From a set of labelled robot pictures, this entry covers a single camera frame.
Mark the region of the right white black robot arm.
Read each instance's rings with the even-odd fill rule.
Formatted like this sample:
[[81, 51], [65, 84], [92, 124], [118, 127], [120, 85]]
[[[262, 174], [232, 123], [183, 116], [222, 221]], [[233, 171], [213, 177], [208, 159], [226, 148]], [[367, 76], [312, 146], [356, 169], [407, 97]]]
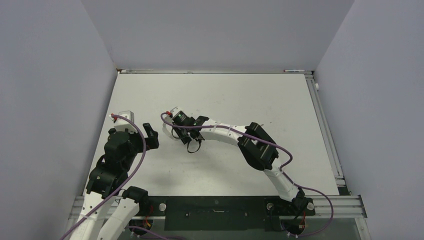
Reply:
[[315, 211], [311, 198], [304, 190], [288, 178], [283, 168], [285, 163], [278, 160], [280, 147], [258, 124], [231, 125], [214, 121], [206, 116], [189, 117], [182, 110], [167, 111], [163, 116], [164, 125], [171, 127], [171, 136], [185, 145], [195, 141], [217, 141], [239, 148], [247, 164], [262, 171], [282, 199], [282, 207], [289, 214], [307, 214]]

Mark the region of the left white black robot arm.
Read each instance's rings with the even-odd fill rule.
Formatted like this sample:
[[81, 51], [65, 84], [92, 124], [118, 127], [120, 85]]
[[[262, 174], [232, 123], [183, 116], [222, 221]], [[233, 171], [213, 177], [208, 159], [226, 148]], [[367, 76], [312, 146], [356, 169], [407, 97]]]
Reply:
[[131, 121], [118, 119], [108, 131], [104, 154], [89, 174], [77, 222], [66, 233], [71, 240], [116, 240], [132, 217], [148, 211], [148, 192], [130, 186], [107, 218], [122, 187], [135, 175], [129, 171], [136, 156], [144, 156], [146, 151], [159, 147], [158, 132], [149, 123], [142, 127], [145, 133]]

